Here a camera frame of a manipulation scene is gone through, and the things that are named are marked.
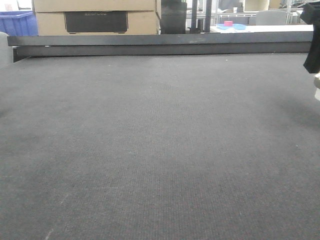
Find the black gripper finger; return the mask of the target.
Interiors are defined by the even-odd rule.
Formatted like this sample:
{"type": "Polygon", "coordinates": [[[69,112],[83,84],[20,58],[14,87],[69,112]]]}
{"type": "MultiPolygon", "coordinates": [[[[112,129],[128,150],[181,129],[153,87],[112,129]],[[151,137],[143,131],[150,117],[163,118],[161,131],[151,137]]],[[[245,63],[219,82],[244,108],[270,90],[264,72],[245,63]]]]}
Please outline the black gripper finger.
{"type": "Polygon", "coordinates": [[[313,26],[311,45],[303,66],[310,74],[317,74],[320,72],[320,2],[305,3],[302,8],[300,18],[313,26]]]}

